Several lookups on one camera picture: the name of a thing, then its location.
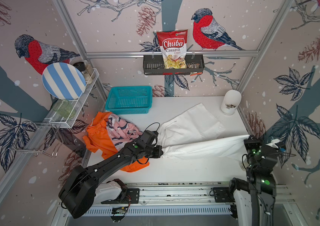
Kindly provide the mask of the white shorts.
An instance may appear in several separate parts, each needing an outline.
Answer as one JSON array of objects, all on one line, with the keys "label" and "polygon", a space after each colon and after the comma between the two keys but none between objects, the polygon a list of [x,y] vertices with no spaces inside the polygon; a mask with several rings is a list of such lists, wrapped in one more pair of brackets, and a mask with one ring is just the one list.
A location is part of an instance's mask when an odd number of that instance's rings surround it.
[{"label": "white shorts", "polygon": [[200,103],[160,126],[157,144],[163,158],[197,160],[228,157],[240,160],[250,135],[219,138],[226,131]]}]

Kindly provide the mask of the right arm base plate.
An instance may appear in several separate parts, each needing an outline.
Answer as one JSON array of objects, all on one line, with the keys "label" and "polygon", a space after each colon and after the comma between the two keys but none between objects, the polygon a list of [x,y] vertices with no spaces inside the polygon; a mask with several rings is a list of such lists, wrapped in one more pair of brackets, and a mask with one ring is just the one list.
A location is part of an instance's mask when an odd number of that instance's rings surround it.
[{"label": "right arm base plate", "polygon": [[234,197],[230,194],[228,187],[214,187],[209,192],[211,197],[214,197],[216,203],[233,203]]}]

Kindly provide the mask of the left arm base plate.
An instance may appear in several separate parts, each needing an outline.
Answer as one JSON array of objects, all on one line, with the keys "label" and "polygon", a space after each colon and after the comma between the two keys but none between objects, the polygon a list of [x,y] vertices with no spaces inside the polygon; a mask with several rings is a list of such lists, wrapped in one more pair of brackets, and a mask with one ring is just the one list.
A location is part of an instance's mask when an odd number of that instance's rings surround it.
[{"label": "left arm base plate", "polygon": [[128,188],[123,190],[120,195],[114,200],[107,200],[101,202],[101,204],[138,204],[139,203],[139,195],[140,189],[139,188]]}]

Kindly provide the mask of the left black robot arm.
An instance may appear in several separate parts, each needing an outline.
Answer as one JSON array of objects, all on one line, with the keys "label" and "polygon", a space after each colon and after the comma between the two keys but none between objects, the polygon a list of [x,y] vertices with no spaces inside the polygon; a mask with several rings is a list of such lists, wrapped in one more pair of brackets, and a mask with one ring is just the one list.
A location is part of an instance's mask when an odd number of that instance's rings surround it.
[{"label": "left black robot arm", "polygon": [[143,134],[126,143],[115,155],[95,165],[75,167],[59,192],[59,198],[74,219],[84,215],[95,200],[96,189],[120,169],[139,163],[142,158],[160,158],[162,146],[157,146],[158,132],[146,130]]}]

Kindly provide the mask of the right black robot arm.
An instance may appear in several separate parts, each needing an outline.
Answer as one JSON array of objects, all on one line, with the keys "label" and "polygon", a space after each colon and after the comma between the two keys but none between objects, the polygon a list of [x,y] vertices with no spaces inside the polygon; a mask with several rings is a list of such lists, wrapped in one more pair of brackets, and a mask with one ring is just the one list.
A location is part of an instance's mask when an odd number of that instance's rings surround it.
[{"label": "right black robot arm", "polygon": [[233,178],[229,193],[236,201],[240,226],[274,225],[274,205],[277,186],[272,175],[278,158],[286,153],[286,145],[279,139],[262,144],[251,135],[244,140],[246,148],[246,180]]}]

